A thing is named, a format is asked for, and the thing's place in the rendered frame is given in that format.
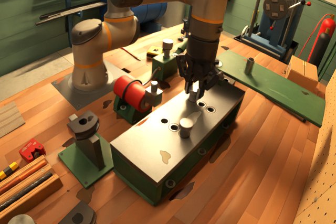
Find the red cable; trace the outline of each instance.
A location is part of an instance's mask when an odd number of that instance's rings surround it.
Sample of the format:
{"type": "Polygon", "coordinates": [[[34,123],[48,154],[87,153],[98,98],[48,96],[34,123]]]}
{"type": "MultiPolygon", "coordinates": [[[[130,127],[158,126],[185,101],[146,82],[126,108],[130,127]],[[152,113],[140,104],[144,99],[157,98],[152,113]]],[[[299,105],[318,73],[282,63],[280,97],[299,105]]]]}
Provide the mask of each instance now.
{"type": "Polygon", "coordinates": [[[320,20],[320,22],[317,24],[317,26],[315,27],[315,29],[314,29],[314,31],[311,33],[311,35],[309,36],[309,38],[308,38],[308,40],[307,40],[307,42],[305,43],[305,45],[303,46],[303,49],[301,50],[301,52],[300,52],[300,54],[299,54],[299,56],[298,56],[298,58],[300,58],[300,55],[301,55],[301,53],[302,53],[302,51],[304,50],[304,47],[306,46],[306,44],[308,43],[308,41],[309,41],[309,39],[310,39],[310,37],[313,35],[313,33],[315,32],[315,30],[316,30],[316,28],[320,25],[320,23],[321,23],[321,21],[327,16],[327,15],[330,15],[330,14],[325,14],[324,16],[323,16],[323,18],[321,18],[321,20],[320,20]]]}

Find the yellow and black tool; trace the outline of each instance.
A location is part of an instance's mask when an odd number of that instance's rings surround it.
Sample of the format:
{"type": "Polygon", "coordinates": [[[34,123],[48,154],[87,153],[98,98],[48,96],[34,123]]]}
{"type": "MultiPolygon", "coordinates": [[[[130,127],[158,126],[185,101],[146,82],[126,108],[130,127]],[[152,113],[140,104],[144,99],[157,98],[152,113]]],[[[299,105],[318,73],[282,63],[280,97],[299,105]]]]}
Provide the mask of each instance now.
{"type": "Polygon", "coordinates": [[[0,172],[0,182],[12,174],[19,166],[16,162],[11,163],[3,171],[0,172]]]}
{"type": "Polygon", "coordinates": [[[158,56],[160,54],[162,54],[162,47],[151,46],[151,48],[147,51],[147,58],[153,59],[155,56],[158,56]]]}

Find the red toy block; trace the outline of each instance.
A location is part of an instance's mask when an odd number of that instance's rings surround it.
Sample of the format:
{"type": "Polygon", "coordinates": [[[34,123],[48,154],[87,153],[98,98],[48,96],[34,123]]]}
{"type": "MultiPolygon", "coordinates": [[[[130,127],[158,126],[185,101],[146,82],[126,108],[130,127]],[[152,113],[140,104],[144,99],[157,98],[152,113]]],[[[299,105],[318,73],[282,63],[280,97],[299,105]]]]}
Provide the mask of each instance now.
{"type": "Polygon", "coordinates": [[[19,153],[25,161],[30,163],[35,159],[35,153],[39,153],[38,156],[45,155],[46,150],[42,144],[32,138],[27,144],[25,144],[25,146],[23,146],[22,149],[19,150],[19,153]]]}

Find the concrete floor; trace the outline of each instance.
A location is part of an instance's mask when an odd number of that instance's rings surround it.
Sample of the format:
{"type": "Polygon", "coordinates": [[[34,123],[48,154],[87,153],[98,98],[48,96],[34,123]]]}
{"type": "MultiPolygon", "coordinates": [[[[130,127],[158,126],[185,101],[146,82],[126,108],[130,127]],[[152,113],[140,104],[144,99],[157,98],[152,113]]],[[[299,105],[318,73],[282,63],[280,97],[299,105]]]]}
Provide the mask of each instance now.
{"type": "MultiPolygon", "coordinates": [[[[234,37],[234,35],[225,31],[222,34],[230,38],[234,37]]],[[[140,37],[146,35],[148,34],[143,31],[140,33],[140,37]]],[[[72,67],[74,65],[73,56],[72,48],[68,47],[1,76],[0,87],[2,87],[2,90],[0,92],[0,101],[72,67]]]]}

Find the wooden workbench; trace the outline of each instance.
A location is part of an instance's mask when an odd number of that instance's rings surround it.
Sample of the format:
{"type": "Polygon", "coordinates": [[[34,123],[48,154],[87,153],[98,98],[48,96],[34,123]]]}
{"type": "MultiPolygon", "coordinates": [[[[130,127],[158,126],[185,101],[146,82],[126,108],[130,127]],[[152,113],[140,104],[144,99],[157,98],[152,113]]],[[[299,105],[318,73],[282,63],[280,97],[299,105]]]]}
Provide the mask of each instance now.
{"type": "MultiPolygon", "coordinates": [[[[139,55],[137,61],[125,51],[108,52],[104,58],[135,78],[145,81],[151,73],[151,60],[145,55],[150,46],[162,46],[162,39],[178,43],[182,25],[140,38],[128,48],[139,55]]],[[[220,37],[217,55],[232,50],[285,76],[286,65],[224,35],[220,37]]],[[[311,165],[318,128],[302,123],[255,91],[236,82],[246,94],[236,122],[212,151],[156,207],[110,172],[88,190],[76,180],[57,154],[69,145],[68,117],[91,110],[100,119],[98,133],[108,142],[129,125],[117,117],[113,92],[76,111],[50,84],[71,73],[69,68],[2,102],[15,101],[26,124],[0,138],[0,170],[12,162],[19,167],[27,163],[18,150],[31,138],[42,143],[47,160],[59,175],[63,187],[27,214],[38,224],[58,223],[78,202],[91,201],[97,224],[106,223],[225,223],[289,224],[298,209],[311,165]],[[194,182],[183,199],[170,201],[172,195],[194,182]]],[[[177,74],[167,82],[163,103],[183,91],[184,81],[177,74]]],[[[319,84],[316,94],[324,98],[325,86],[319,84]]]]}

